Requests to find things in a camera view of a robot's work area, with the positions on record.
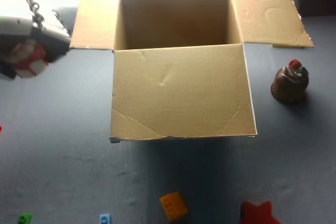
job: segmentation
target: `green lego block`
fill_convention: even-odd
[[[17,224],[30,224],[30,221],[32,220],[30,214],[23,214],[20,215],[19,220],[17,221]]]

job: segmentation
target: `red and white object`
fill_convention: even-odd
[[[4,60],[12,65],[18,76],[30,78],[45,70],[48,65],[45,56],[46,52],[41,43],[26,39],[19,43]]]

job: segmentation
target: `red berry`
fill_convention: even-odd
[[[288,64],[289,69],[298,69],[301,66],[302,66],[301,62],[295,59],[291,60]]]

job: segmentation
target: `chocolate cupcake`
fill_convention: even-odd
[[[298,60],[292,60],[276,73],[271,86],[275,99],[283,103],[300,102],[309,83],[308,71]]]

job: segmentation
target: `gray table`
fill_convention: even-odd
[[[73,50],[33,80],[0,79],[0,223],[23,212],[34,224],[105,213],[166,223],[159,198],[173,191],[189,223],[237,224],[242,200],[270,200],[281,223],[334,223],[336,17],[303,22],[313,49],[245,45],[256,138],[110,144],[109,51]],[[310,72],[308,99],[284,106],[270,85],[292,58]]]

